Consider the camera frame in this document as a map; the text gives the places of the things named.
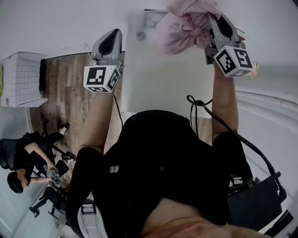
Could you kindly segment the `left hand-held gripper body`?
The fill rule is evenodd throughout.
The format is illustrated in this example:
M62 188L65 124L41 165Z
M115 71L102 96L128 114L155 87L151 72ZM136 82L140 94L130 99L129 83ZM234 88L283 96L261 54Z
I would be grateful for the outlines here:
M120 59L90 58L89 65L84 67L83 86L95 93L112 93L123 68Z

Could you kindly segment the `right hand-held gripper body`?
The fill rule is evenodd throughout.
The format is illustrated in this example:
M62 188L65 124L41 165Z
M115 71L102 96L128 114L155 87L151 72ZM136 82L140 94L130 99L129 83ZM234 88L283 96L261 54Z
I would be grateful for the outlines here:
M221 49L211 45L204 49L207 64L216 62L225 77L244 77L253 71L244 42L225 44Z

